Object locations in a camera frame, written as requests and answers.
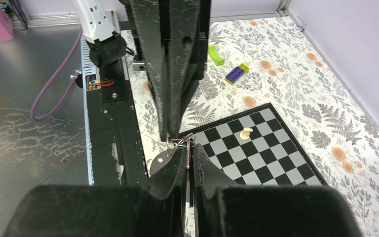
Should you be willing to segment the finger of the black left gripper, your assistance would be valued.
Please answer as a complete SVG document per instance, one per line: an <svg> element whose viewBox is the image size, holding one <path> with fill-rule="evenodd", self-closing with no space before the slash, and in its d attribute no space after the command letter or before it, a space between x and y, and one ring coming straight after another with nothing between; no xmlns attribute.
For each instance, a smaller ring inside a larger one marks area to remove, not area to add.
<svg viewBox="0 0 379 237"><path fill-rule="evenodd" d="M157 108L159 136L169 138L170 95L167 44L170 39L169 1L132 0L130 2L138 32L152 96Z"/></svg>
<svg viewBox="0 0 379 237"><path fill-rule="evenodd" d="M193 47L200 1L171 0L170 42L168 45L169 104L168 132L170 138L179 136L180 106L186 71Z"/></svg>

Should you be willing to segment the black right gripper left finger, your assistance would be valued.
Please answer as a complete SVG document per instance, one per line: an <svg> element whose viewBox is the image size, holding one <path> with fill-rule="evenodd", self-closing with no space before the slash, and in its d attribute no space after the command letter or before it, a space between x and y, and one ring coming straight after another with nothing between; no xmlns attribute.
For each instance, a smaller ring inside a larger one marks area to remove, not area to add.
<svg viewBox="0 0 379 237"><path fill-rule="evenodd" d="M18 205L6 237L182 237L188 151L138 185L38 186Z"/></svg>

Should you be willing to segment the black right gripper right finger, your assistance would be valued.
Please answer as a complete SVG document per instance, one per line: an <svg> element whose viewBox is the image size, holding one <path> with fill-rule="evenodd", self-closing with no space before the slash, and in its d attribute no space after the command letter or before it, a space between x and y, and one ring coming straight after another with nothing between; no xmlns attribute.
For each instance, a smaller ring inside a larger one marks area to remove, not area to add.
<svg viewBox="0 0 379 237"><path fill-rule="evenodd" d="M239 185L192 150L198 237L359 237L347 202L327 186Z"/></svg>

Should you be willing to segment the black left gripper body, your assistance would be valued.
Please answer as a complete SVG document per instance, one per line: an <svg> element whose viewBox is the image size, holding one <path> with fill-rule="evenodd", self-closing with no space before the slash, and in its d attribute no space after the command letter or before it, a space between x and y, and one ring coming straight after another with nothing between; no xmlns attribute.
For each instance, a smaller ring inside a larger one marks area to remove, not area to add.
<svg viewBox="0 0 379 237"><path fill-rule="evenodd" d="M188 106L191 98L193 97L195 90L198 87L198 83L204 77L204 72L206 69L206 61L207 61L207 46L208 46L208 38L209 38L209 24L210 24L210 10L211 10L211 2L209 0L199 0L199 10L197 15L196 22L196 31L195 36L193 38L193 47L190 53L190 59L188 64L188 69L186 71L186 77L184 80L183 91L181 95L181 106L180 106L180 114L182 115ZM140 45L140 41L138 38L138 32L135 24L135 19L133 16L131 4L131 0L124 1L124 6L127 12L128 19L131 23L131 29L133 33L133 37L135 40L135 45L138 53L137 60L144 63L143 53Z"/></svg>

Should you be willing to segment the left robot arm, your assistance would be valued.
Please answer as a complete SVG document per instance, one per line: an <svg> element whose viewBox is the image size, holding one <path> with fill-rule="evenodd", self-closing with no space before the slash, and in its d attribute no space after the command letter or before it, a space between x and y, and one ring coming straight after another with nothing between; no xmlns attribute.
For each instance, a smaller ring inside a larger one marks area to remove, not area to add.
<svg viewBox="0 0 379 237"><path fill-rule="evenodd" d="M128 20L157 109L162 141L179 137L183 114L207 62L209 0L124 0ZM97 0L74 2L90 59L102 77L117 79L124 38Z"/></svg>

